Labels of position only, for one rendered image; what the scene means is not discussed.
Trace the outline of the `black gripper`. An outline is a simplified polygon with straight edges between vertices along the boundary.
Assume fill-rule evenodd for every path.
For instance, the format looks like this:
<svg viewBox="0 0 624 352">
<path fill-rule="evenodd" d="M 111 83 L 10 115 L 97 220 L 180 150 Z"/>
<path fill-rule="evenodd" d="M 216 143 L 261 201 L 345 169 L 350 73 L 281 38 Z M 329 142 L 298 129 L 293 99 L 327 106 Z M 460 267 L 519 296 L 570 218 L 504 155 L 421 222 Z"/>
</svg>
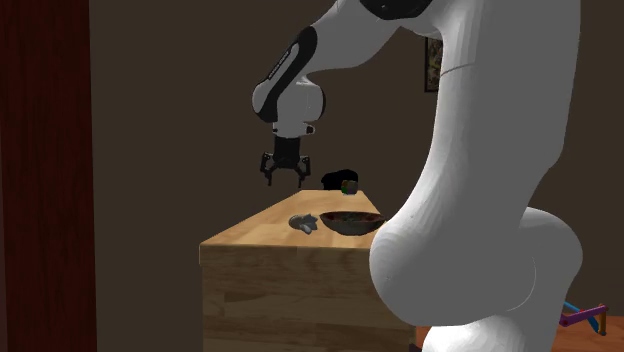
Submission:
<svg viewBox="0 0 624 352">
<path fill-rule="evenodd" d="M 260 172 L 267 179 L 267 185 L 272 185 L 272 174 L 278 168 L 294 169 L 298 175 L 298 187 L 311 175 L 309 156 L 300 157 L 301 138 L 285 138 L 275 136 L 274 152 L 264 152 L 261 157 Z"/>
</svg>

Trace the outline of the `black rounded object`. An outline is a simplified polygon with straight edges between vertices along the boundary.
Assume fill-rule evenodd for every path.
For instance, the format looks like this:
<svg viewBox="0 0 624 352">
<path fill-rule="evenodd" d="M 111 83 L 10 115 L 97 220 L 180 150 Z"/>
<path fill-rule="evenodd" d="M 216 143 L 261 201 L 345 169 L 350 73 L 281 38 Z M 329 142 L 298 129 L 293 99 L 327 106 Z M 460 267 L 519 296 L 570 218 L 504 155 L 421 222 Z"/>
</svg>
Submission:
<svg viewBox="0 0 624 352">
<path fill-rule="evenodd" d="M 345 180 L 358 182 L 359 175 L 351 169 L 341 169 L 326 173 L 321 178 L 321 183 L 324 190 L 340 190 Z"/>
</svg>

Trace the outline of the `small grey lumpy figure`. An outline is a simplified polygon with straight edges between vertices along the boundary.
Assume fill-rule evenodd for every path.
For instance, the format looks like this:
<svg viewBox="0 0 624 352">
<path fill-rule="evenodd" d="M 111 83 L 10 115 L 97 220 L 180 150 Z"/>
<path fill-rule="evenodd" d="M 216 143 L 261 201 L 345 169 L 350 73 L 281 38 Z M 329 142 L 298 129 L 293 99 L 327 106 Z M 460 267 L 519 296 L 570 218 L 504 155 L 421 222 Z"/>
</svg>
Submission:
<svg viewBox="0 0 624 352">
<path fill-rule="evenodd" d="M 291 228 L 300 230 L 307 235 L 318 229 L 318 218 L 311 214 L 298 214 L 289 218 L 288 224 Z"/>
</svg>

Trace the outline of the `dark brown bowl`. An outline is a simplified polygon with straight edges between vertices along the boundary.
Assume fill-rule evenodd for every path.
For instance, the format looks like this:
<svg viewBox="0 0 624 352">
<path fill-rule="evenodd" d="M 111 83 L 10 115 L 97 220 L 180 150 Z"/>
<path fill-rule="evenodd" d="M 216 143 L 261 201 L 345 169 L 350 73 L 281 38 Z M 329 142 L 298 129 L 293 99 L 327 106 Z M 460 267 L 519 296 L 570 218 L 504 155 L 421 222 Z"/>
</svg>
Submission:
<svg viewBox="0 0 624 352">
<path fill-rule="evenodd" d="M 386 218 L 379 213 L 363 211 L 331 211 L 320 214 L 323 224 L 346 236 L 361 236 L 380 228 Z"/>
</svg>

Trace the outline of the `wooden block table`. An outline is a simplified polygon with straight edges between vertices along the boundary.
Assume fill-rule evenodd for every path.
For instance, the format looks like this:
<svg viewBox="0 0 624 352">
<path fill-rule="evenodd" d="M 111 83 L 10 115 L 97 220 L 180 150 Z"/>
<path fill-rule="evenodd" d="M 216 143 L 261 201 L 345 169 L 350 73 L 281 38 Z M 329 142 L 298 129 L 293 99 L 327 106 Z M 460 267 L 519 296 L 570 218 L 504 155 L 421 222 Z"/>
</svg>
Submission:
<svg viewBox="0 0 624 352">
<path fill-rule="evenodd" d="M 203 241 L 203 352 L 413 352 L 369 274 L 372 234 L 344 236 L 294 215 L 372 212 L 363 192 L 302 190 Z"/>
</svg>

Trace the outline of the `dark red wooden door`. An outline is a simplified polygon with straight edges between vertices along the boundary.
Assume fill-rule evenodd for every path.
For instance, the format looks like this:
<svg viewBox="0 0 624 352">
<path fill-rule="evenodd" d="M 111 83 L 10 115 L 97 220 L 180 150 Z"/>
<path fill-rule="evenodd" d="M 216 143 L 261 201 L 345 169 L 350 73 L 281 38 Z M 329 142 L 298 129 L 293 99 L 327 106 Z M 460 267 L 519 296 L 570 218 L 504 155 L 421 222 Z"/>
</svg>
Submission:
<svg viewBox="0 0 624 352">
<path fill-rule="evenodd" d="M 0 0 L 7 352 L 97 352 L 89 0 Z"/>
</svg>

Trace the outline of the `dark framed wall picture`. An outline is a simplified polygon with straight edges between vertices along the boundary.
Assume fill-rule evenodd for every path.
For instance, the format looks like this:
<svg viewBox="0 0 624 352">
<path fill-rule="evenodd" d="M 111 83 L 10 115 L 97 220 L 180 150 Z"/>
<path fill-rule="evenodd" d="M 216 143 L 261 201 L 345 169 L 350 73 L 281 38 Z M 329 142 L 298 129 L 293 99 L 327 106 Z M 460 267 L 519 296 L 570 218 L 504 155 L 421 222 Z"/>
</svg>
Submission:
<svg viewBox="0 0 624 352">
<path fill-rule="evenodd" d="M 437 39 L 425 39 L 425 91 L 437 92 L 441 77 L 443 42 Z"/>
</svg>

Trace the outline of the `colourful folding frame toy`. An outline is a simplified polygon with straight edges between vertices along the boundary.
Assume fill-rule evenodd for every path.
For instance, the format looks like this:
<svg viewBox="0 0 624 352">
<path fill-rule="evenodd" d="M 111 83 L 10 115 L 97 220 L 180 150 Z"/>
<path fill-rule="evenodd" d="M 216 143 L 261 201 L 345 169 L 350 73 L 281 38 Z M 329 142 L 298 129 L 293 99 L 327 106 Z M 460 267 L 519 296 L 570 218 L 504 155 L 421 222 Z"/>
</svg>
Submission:
<svg viewBox="0 0 624 352">
<path fill-rule="evenodd" d="M 565 302 L 563 307 L 570 311 L 570 314 L 561 313 L 558 324 L 561 327 L 569 327 L 582 321 L 587 321 L 592 330 L 600 335 L 607 335 L 607 312 L 609 307 L 599 304 L 590 309 L 581 309 L 575 305 Z"/>
</svg>

